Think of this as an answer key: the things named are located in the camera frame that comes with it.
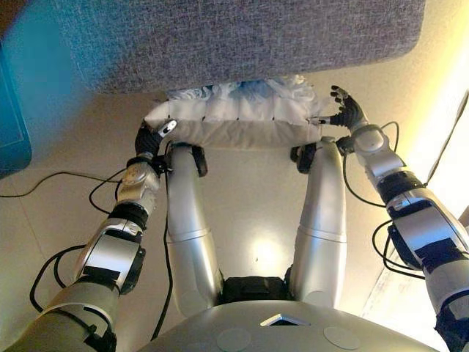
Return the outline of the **robot right hand black glove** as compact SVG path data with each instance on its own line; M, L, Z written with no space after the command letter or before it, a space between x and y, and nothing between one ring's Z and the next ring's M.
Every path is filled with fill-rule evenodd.
M339 105L339 111L326 117L312 117L311 122L317 125L334 125L345 127L349 132L354 132L369 124L363 109L345 89L332 85L330 87L330 96Z

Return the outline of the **robot left hand black glove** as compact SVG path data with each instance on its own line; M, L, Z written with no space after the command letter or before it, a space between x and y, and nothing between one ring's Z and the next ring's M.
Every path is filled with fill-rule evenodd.
M170 119L162 125L152 127L148 122L143 121L137 132L134 147L136 155L158 154L161 142L177 127L177 121Z

